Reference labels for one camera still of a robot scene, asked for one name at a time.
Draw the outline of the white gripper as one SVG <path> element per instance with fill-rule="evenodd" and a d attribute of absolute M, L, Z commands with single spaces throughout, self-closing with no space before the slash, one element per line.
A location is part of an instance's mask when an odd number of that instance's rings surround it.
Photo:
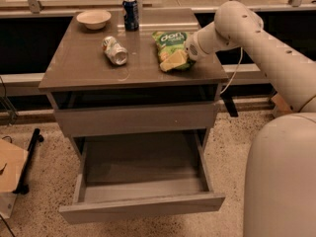
<path fill-rule="evenodd" d="M 188 66 L 188 56 L 193 61 L 207 57 L 207 53 L 199 45 L 197 33 L 190 35 L 186 39 L 185 50 L 176 50 L 160 64 L 160 68 L 164 72 L 172 69 L 186 68 Z"/>

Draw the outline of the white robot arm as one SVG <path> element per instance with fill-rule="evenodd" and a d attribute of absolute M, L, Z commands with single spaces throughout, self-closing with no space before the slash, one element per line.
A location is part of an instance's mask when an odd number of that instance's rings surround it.
<path fill-rule="evenodd" d="M 198 61 L 241 47 L 285 101 L 249 150 L 243 237 L 316 237 L 316 63 L 264 30 L 261 17 L 238 1 L 191 34 L 185 53 Z"/>

